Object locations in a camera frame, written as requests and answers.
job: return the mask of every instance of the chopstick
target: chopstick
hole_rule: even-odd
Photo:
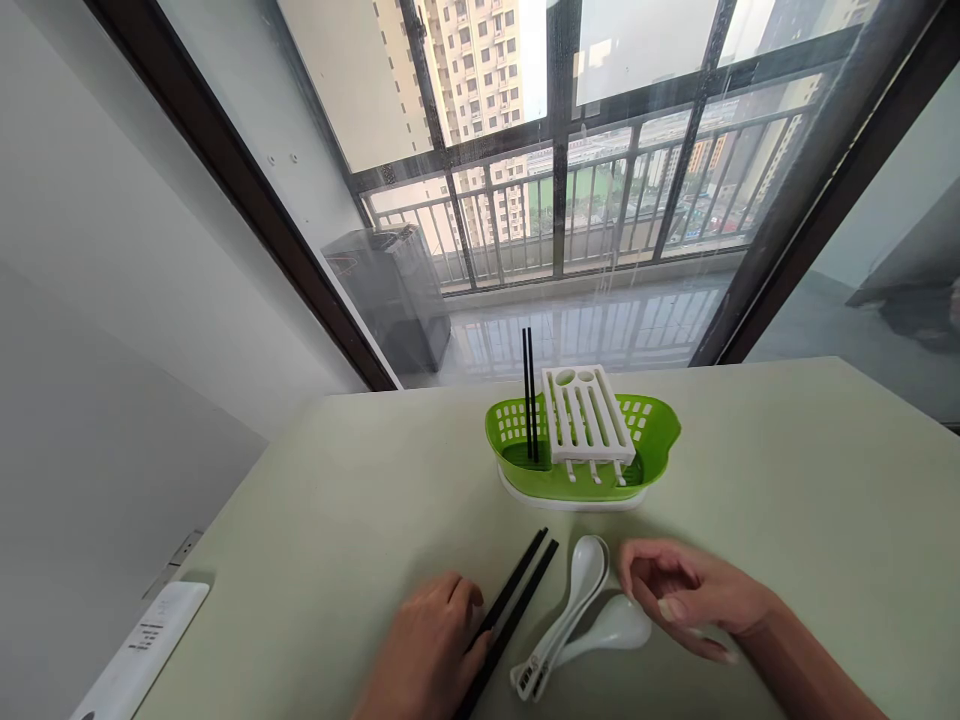
[[[527,551],[520,557],[517,566],[513,569],[510,577],[507,578],[507,583],[503,586],[500,594],[497,595],[497,599],[493,601],[493,605],[490,606],[490,612],[487,613],[486,617],[483,618],[483,622],[480,623],[480,627],[477,628],[476,634],[474,634],[470,645],[467,647],[468,651],[473,647],[478,637],[497,624],[497,621],[500,619],[500,614],[507,607],[507,603],[510,602],[513,593],[516,592],[517,586],[520,584],[520,581],[523,580],[524,573],[527,572],[527,568],[530,567],[530,563],[533,562],[533,556],[537,554],[537,550],[540,549],[540,543],[543,542],[546,536],[546,528],[541,528],[540,531],[533,536],[533,540],[530,541]]]
[[[510,638],[513,636],[513,631],[516,630],[517,625],[520,624],[520,618],[523,617],[523,613],[527,609],[527,605],[530,604],[530,598],[532,598],[533,594],[536,592],[537,586],[543,579],[544,573],[547,572],[547,567],[550,565],[550,561],[553,560],[553,555],[559,546],[560,544],[556,540],[551,540],[550,544],[547,545],[547,549],[540,558],[540,562],[537,563],[537,567],[534,569],[533,575],[530,576],[530,580],[523,588],[523,593],[520,595],[520,599],[517,600],[517,604],[513,608],[513,612],[510,613],[510,617],[507,618],[507,621],[503,625],[503,629],[500,631],[500,634],[494,641],[493,646],[487,653],[487,659],[483,663],[483,667],[480,668],[480,672],[477,673],[477,676],[470,684],[470,688],[467,690],[467,694],[464,696],[463,702],[460,703],[460,707],[457,708],[457,712],[453,714],[454,720],[466,720],[466,718],[470,717],[470,714],[473,712],[473,708],[476,707],[477,701],[483,694],[484,688],[487,687],[487,682],[490,680],[490,676],[493,675],[493,671],[496,669],[497,663],[500,662],[500,657],[503,655],[503,651],[506,649],[507,643],[510,642]]]
[[[530,374],[527,366],[527,341],[530,339],[530,329],[520,331],[520,341],[523,353],[523,415],[524,427],[527,429],[527,460],[533,458],[533,435],[530,432]]]
[[[540,464],[540,443],[537,442],[537,382],[533,374],[533,333],[527,328],[527,349],[530,351],[530,419],[528,436],[533,437],[533,462]]]

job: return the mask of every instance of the white plastic spoon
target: white plastic spoon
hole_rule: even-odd
[[[563,647],[553,669],[592,650],[636,650],[646,645],[652,632],[653,623],[638,605],[626,595],[614,595],[603,606],[590,630]],[[511,685],[516,685],[522,670],[523,666],[517,665],[510,671]]]
[[[533,649],[516,683],[517,694],[522,700],[530,697],[536,684],[536,676],[543,667],[544,660],[553,647],[566,623],[574,616],[580,618],[579,611],[593,599],[596,590],[603,584],[608,570],[606,555],[601,540],[595,535],[584,535],[577,541],[570,562],[570,598],[567,607],[560,614],[540,642]]]
[[[587,608],[590,607],[590,604],[603,590],[604,586],[607,584],[607,578],[610,577],[610,548],[607,547],[607,543],[604,542],[602,537],[597,535],[592,535],[591,537],[596,539],[596,541],[600,544],[601,550],[603,550],[603,572],[598,577],[597,584],[594,587],[593,592],[580,606],[577,612],[570,617],[567,623],[560,629],[560,634],[547,651],[547,656],[544,659],[543,666],[540,668],[540,677],[537,678],[533,685],[534,702],[540,701],[540,697],[547,688],[547,681],[550,679],[550,675],[553,673],[553,670],[556,667],[557,658],[560,656],[561,651],[567,644],[567,640],[570,639],[570,635],[580,622],[580,618],[583,617],[583,614],[587,611]]]

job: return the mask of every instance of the hand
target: hand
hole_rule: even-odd
[[[455,572],[434,578],[397,612],[354,720],[447,720],[486,659],[491,633],[465,651],[480,588]]]
[[[703,637],[716,625],[733,636],[763,627],[777,597],[729,563],[675,540],[628,540],[620,547],[620,585],[650,619],[700,657],[732,665],[738,656]]]

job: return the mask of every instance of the white remote control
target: white remote control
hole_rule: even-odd
[[[208,592],[204,583],[167,585],[70,720],[130,720]]]

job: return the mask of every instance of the forearm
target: forearm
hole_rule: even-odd
[[[886,720],[779,598],[759,627],[736,640],[794,720]]]

